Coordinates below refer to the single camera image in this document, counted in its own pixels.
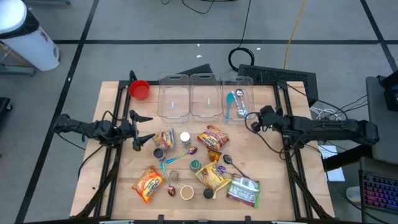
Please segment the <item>yellow snack bag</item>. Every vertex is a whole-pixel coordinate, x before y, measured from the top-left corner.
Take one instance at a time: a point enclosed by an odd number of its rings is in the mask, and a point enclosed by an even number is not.
[[[139,180],[131,187],[142,197],[145,203],[148,203],[152,194],[156,191],[158,186],[162,185],[163,179],[151,167],[143,173]]]
[[[217,161],[207,164],[195,174],[200,182],[213,189],[213,199],[216,199],[217,190],[222,189],[231,181],[231,179],[223,177],[222,173],[217,169],[216,163]]]

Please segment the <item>white trash can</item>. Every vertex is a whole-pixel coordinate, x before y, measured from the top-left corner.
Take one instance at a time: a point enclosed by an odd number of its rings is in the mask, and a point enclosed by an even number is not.
[[[21,0],[0,0],[0,41],[41,71],[59,65],[58,47]]]

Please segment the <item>white cap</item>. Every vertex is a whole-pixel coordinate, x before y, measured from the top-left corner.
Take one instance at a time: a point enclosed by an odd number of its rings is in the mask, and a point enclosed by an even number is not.
[[[18,29],[25,22],[26,14],[21,0],[0,0],[0,34]]]
[[[181,135],[180,135],[180,139],[181,139],[181,141],[183,141],[183,142],[189,141],[189,138],[190,138],[190,136],[189,136],[189,133],[188,133],[188,132],[183,132],[183,133],[181,133]]]

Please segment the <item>blue spoon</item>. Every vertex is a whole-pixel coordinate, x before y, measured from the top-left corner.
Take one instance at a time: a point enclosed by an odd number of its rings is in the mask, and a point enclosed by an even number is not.
[[[231,104],[234,101],[234,95],[233,93],[228,93],[226,95],[226,115],[225,115],[225,123],[228,124],[229,122],[229,110],[231,109]]]

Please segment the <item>black keyboard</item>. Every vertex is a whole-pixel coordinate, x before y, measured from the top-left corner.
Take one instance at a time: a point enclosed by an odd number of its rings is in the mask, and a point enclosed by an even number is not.
[[[363,205],[398,214],[398,180],[362,173]]]

